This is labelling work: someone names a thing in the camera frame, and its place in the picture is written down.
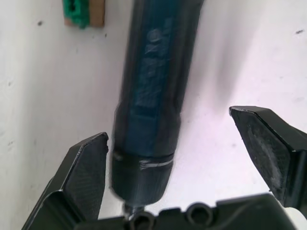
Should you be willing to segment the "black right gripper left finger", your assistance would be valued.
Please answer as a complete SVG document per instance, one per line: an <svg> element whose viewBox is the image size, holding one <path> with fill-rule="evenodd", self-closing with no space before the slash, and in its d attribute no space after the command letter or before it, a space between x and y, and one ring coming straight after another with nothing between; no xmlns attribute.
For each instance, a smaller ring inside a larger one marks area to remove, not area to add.
<svg viewBox="0 0 307 230"><path fill-rule="evenodd" d="M33 208L24 230L72 230L97 220L105 190L108 135L70 147Z"/></svg>

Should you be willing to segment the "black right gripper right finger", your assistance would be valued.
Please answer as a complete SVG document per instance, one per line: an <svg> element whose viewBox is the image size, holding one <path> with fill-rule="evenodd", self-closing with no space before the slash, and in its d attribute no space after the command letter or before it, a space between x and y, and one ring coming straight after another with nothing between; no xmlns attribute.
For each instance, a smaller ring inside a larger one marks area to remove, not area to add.
<svg viewBox="0 0 307 230"><path fill-rule="evenodd" d="M268 108L231 106L248 154L280 201L307 199L307 135Z"/></svg>

